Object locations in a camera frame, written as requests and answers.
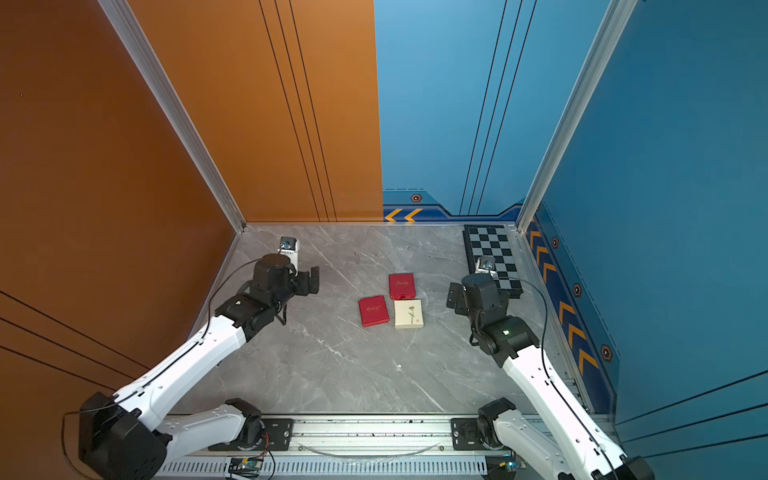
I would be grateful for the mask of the cream lotus print box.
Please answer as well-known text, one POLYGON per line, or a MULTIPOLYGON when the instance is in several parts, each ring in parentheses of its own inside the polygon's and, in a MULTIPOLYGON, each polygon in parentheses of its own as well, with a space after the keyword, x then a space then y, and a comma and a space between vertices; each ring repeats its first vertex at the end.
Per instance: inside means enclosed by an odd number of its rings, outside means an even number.
POLYGON ((402 329, 421 329, 424 327, 424 317, 422 312, 422 302, 420 299, 395 300, 395 328, 402 329))

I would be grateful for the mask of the red jewelry box lid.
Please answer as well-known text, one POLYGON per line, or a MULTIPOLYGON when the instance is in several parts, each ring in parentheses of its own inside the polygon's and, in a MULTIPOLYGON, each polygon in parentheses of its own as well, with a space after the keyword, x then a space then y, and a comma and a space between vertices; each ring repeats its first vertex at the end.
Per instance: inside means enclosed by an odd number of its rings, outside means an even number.
POLYGON ((389 296, 392 300, 412 300, 417 296, 415 279, 412 273, 391 274, 389 296))

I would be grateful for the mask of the red jewelry box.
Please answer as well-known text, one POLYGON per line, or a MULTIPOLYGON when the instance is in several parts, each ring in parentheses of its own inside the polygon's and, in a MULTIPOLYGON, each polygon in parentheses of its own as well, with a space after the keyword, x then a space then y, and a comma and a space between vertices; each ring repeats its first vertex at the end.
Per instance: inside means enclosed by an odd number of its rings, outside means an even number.
POLYGON ((361 324, 364 328, 377 326, 390 321, 384 296, 363 298, 358 302, 361 324))

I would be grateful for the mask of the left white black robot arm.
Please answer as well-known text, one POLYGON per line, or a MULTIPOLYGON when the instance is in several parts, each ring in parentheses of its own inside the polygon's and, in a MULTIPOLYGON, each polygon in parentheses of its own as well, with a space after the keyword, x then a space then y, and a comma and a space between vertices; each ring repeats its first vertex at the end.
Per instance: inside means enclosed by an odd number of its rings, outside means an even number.
POLYGON ((78 459, 103 479, 151 479, 168 461, 218 444, 266 444, 262 413, 242 399, 170 418, 175 405, 214 367, 273 321, 286 321, 295 296, 315 295, 320 269, 296 268, 286 252, 254 261, 253 276, 206 324, 143 376, 107 396, 95 393, 76 411, 78 459))

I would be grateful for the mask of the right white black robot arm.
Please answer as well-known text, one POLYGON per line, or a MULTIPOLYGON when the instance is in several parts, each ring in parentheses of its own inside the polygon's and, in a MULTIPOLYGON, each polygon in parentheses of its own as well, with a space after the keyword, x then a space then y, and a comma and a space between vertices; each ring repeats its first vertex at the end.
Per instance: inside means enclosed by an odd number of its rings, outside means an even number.
POLYGON ((446 305, 470 323, 470 343, 489 355, 528 398, 548 428, 542 433, 509 400, 478 411, 475 440, 510 450, 544 479, 652 479, 641 457, 628 457, 563 384, 544 343, 521 318, 508 314, 509 297, 488 273, 449 287, 446 305))

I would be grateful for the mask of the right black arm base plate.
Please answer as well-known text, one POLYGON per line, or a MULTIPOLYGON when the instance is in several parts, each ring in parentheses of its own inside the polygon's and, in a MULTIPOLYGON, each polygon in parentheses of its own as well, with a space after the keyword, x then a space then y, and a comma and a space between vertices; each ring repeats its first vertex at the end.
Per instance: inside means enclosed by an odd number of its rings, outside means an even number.
POLYGON ((499 447, 491 423, 483 417, 453 418, 450 426, 457 451, 491 451, 499 447))

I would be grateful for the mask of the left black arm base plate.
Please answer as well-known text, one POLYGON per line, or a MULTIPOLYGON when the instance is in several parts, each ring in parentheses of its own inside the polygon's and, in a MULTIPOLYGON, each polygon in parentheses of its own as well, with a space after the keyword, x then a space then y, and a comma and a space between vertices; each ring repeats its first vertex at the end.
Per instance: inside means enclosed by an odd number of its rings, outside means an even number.
POLYGON ((285 452, 289 450, 294 420, 292 418, 262 418, 260 433, 249 440, 243 434, 237 439, 212 445, 208 451, 212 452, 261 452, 265 449, 271 452, 285 452))

